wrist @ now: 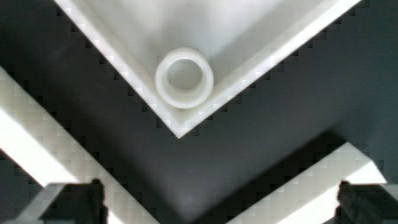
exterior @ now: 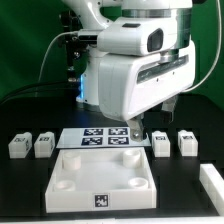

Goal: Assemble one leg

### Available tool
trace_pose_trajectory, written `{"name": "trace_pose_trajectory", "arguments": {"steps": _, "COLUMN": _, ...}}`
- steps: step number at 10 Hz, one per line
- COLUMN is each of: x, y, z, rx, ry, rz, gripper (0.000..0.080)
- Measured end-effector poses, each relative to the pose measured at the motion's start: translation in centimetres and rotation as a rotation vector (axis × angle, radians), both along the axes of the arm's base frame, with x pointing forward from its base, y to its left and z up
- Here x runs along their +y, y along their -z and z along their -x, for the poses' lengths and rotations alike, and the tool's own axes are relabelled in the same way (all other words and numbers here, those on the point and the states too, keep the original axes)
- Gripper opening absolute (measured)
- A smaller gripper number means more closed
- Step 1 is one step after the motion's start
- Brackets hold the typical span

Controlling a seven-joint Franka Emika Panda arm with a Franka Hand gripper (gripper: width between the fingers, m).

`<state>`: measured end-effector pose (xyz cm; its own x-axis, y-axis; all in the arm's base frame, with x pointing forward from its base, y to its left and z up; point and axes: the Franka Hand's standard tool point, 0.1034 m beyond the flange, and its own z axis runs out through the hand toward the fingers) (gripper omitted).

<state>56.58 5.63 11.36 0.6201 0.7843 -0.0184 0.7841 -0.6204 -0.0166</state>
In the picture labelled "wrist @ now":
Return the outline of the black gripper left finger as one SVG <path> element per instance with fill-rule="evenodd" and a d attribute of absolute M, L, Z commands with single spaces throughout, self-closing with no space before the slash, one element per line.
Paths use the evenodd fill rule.
<path fill-rule="evenodd" d="M 16 224 L 108 224 L 104 186 L 88 183 L 51 183 L 35 195 Z"/>

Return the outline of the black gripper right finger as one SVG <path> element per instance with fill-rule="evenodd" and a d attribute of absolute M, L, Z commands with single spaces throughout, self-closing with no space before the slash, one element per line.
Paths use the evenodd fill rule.
<path fill-rule="evenodd" d="M 398 224 L 398 184 L 343 181 L 334 224 Z"/>

